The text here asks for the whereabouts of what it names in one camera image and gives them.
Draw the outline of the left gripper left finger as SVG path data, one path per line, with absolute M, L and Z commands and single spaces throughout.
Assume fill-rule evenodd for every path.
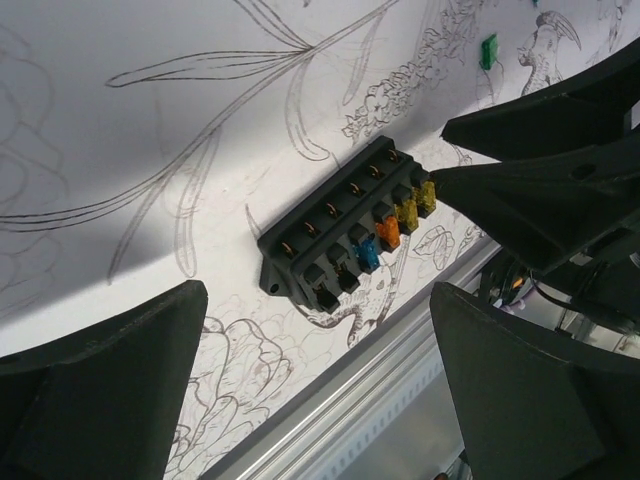
M 1 359 L 4 479 L 160 479 L 207 309 L 201 281 Z

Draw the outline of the black fuse box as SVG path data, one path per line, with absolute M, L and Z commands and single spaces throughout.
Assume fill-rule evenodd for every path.
M 259 237 L 259 286 L 331 314 L 435 209 L 430 173 L 380 136 Z

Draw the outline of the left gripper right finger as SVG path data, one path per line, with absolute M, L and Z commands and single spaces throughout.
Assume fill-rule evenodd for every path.
M 430 311 L 476 479 L 636 479 L 639 361 L 444 282 Z

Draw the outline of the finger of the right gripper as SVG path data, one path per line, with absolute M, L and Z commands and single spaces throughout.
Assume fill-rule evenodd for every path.
M 549 273 L 586 251 L 639 249 L 639 140 L 528 160 L 436 170 L 436 197 L 526 267 Z
M 498 161 L 559 155 L 639 131 L 639 44 L 566 80 L 449 120 L 442 138 Z

